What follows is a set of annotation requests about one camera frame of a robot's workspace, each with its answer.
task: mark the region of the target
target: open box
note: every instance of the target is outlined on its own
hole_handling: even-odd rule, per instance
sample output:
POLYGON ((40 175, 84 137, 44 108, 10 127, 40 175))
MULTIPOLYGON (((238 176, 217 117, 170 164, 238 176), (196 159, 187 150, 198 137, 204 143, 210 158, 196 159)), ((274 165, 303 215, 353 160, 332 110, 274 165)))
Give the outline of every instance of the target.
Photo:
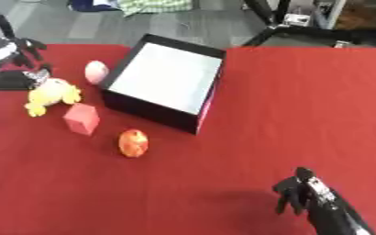
POLYGON ((147 34, 100 83, 105 105, 196 134, 225 54, 147 34))

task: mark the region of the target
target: pink ball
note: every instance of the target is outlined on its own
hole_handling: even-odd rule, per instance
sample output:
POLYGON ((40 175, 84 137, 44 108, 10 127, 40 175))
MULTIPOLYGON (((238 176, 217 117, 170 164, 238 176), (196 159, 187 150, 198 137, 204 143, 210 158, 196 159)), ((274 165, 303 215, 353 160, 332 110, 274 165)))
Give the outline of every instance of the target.
POLYGON ((89 62, 85 66, 85 78, 91 84, 99 84, 108 75, 108 72, 105 64, 99 61, 89 62))

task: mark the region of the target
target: yellow toy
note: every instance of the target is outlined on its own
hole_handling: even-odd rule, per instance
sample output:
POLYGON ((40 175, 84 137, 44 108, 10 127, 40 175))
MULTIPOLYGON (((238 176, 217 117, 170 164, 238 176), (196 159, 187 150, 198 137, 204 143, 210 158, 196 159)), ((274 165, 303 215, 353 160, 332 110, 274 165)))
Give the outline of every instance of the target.
POLYGON ((32 117, 43 116, 47 106, 59 102, 73 105, 81 101, 81 91, 75 86, 58 78, 49 78, 42 85, 28 93, 28 104, 25 108, 32 117))

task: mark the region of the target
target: robotic arm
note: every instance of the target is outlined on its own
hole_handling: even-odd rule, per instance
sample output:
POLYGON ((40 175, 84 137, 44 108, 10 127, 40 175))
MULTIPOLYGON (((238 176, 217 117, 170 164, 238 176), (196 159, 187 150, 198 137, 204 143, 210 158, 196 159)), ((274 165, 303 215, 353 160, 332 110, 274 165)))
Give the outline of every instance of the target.
MULTIPOLYGON (((0 38, 0 69, 7 63, 12 62, 16 66, 26 66, 33 69, 34 65, 26 53, 31 54, 37 61, 42 61, 38 50, 45 50, 47 46, 33 39, 19 39, 16 37, 11 24, 0 14, 0 29, 4 37, 0 38)), ((0 71, 0 86, 11 89, 25 89, 35 83, 34 73, 23 71, 0 71)))
POLYGON ((277 213, 288 203, 296 215, 306 209, 318 235, 375 235, 344 198, 306 168, 299 167, 295 176, 279 182, 273 190, 281 195, 277 213))

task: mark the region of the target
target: foam block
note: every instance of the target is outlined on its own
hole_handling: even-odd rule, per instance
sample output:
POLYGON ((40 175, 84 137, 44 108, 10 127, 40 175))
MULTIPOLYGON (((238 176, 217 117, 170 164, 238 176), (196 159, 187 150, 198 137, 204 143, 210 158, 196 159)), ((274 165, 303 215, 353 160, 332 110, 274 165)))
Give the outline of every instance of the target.
POLYGON ((64 115, 64 120, 71 131, 91 136, 100 122, 94 106, 75 104, 64 115))

